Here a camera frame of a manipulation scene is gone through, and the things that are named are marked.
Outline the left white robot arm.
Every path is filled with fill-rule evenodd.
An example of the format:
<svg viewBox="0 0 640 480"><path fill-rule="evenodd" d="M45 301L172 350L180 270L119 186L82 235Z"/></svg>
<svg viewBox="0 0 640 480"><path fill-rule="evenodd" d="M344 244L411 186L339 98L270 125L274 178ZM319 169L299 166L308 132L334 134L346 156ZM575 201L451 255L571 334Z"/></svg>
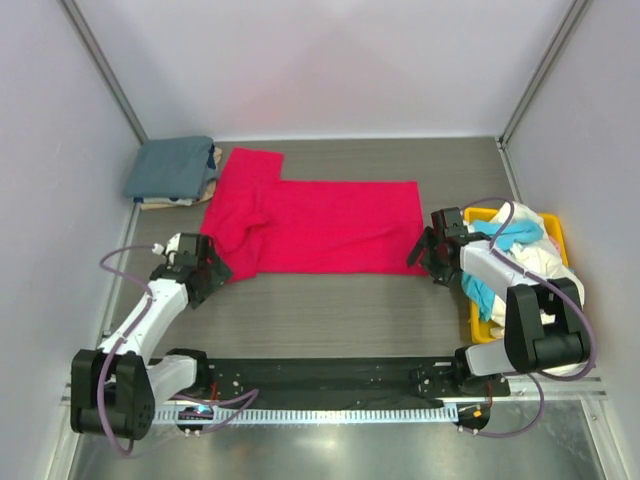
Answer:
<svg viewBox="0 0 640 480"><path fill-rule="evenodd" d="M232 277L204 234L178 233L152 246L162 262L118 329L71 362L70 426L79 434L137 441L156 407L179 393L208 394L214 383L205 352L174 348L151 361L159 341L187 308L196 309Z"/></svg>

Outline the red t shirt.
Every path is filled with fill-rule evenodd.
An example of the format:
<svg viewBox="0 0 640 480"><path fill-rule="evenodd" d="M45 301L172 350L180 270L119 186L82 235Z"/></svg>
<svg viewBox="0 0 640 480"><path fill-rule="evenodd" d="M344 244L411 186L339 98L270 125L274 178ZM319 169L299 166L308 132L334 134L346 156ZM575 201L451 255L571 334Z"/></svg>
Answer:
<svg viewBox="0 0 640 480"><path fill-rule="evenodd" d="M284 180L281 153L235 148L200 227L233 280L274 274L421 276L418 185Z"/></svg>

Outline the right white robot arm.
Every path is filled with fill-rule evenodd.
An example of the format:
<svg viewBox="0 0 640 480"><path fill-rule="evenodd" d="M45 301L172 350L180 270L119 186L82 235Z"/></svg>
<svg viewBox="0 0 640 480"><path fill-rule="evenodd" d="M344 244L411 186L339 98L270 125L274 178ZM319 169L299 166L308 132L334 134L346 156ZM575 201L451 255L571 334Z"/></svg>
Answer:
<svg viewBox="0 0 640 480"><path fill-rule="evenodd" d="M463 379L540 373L562 382L584 378L595 368L597 345L575 282L544 277L507 256L499 238L512 223L515 204L492 234L470 231L463 210L431 213L407 264L420 265L438 285L466 273L481 279L506 304L504 336L455 353Z"/></svg>

